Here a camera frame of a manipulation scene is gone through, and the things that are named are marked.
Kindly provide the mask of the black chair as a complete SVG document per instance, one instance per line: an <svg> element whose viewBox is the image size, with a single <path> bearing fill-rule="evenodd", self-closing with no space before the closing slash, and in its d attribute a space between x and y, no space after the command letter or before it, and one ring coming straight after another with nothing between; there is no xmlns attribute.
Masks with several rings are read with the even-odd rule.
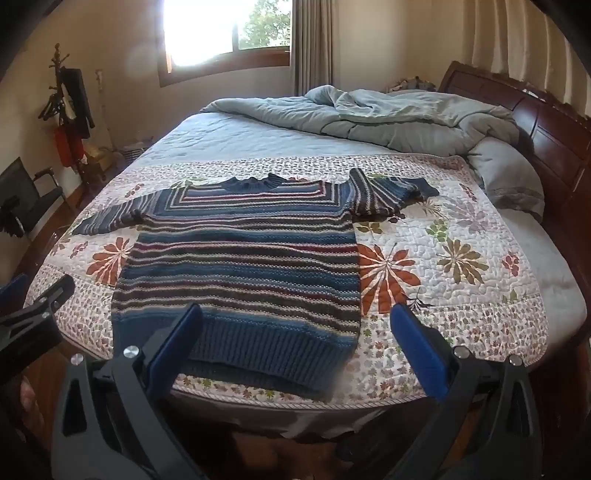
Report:
<svg viewBox="0 0 591 480"><path fill-rule="evenodd" d="M53 189L40 194L36 182L49 176ZM29 238L35 226L58 201L67 202L52 167L30 176L20 157L1 173L1 232L11 237Z"/></svg>

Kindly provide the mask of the floral quilted bedspread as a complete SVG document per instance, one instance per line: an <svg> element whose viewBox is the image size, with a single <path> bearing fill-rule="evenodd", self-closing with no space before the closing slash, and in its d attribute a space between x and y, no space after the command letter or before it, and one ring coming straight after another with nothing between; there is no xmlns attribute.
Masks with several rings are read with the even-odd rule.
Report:
<svg viewBox="0 0 591 480"><path fill-rule="evenodd" d="M116 176L43 261L70 276L64 336L107 359L189 304L176 386L271 409L362 409L422 388L390 326L408 307L475 356L533 365L549 322L521 244L458 156L388 153L235 118L187 118Z"/></svg>

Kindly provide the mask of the wooden framed window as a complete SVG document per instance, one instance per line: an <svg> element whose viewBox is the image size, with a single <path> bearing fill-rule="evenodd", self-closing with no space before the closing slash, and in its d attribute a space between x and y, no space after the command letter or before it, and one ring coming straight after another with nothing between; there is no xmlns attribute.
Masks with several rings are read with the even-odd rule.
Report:
<svg viewBox="0 0 591 480"><path fill-rule="evenodd" d="M157 1L159 84L290 65L290 1Z"/></svg>

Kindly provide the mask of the coat rack with clothes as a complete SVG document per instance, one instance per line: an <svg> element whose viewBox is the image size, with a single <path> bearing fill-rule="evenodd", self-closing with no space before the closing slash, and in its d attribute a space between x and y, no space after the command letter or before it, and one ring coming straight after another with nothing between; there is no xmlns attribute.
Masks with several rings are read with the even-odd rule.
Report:
<svg viewBox="0 0 591 480"><path fill-rule="evenodd" d="M53 71L55 84L38 119L56 121L53 138L63 167L73 169L85 186L91 183L92 169L83 141L90 138L95 127L90 104L80 69L64 66L69 55L61 55L60 44L54 46L49 69Z"/></svg>

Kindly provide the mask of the cream wall curtain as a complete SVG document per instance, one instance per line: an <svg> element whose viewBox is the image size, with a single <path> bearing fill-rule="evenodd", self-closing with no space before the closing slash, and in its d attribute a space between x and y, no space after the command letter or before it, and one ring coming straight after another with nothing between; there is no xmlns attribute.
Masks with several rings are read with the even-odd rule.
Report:
<svg viewBox="0 0 591 480"><path fill-rule="evenodd" d="M532 2L464 3L465 62L544 90L590 115L590 76L564 34Z"/></svg>

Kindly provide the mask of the beige curtain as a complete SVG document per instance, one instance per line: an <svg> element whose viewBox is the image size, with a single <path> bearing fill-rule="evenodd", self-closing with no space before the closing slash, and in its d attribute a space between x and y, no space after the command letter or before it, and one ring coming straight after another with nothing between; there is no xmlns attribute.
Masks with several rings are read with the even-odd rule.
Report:
<svg viewBox="0 0 591 480"><path fill-rule="evenodd" d="M334 80L335 1L295 0L291 9L290 80L294 95Z"/></svg>

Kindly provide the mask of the grey rumpled duvet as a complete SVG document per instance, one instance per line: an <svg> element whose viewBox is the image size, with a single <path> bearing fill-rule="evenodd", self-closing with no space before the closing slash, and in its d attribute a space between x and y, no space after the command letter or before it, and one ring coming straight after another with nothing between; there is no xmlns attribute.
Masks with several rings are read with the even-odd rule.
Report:
<svg viewBox="0 0 591 480"><path fill-rule="evenodd" d="M515 145L520 136L512 112L503 106L425 90L386 94L324 85L303 96L217 99L201 111L441 157L465 155L486 137Z"/></svg>

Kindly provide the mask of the grey pillow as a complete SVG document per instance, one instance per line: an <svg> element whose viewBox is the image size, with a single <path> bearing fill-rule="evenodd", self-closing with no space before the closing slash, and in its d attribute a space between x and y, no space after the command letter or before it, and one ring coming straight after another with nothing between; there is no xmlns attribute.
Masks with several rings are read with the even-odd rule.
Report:
<svg viewBox="0 0 591 480"><path fill-rule="evenodd" d="M479 185L497 208L523 211L542 222L545 195L541 179L512 145L486 137L466 159Z"/></svg>

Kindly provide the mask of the blue striped knit sweater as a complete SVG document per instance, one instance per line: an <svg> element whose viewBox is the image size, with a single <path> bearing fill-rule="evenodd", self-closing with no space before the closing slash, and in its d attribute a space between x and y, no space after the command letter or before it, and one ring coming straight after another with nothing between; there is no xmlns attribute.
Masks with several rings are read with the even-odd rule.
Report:
<svg viewBox="0 0 591 480"><path fill-rule="evenodd" d="M361 330L353 225L398 220L435 195L424 179L360 169L342 183L232 178L111 206L76 233L139 230L111 301L116 352L144 345L195 303L204 327L186 373L322 398Z"/></svg>

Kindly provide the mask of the dark wooden headboard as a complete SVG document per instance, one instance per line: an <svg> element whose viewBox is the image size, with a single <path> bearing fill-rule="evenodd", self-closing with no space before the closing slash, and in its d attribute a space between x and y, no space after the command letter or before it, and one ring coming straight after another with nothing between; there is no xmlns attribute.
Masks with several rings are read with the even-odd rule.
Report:
<svg viewBox="0 0 591 480"><path fill-rule="evenodd" d="M583 289L590 287L590 120L554 96L506 75L454 61L440 90L509 109L518 150L545 194L543 227Z"/></svg>

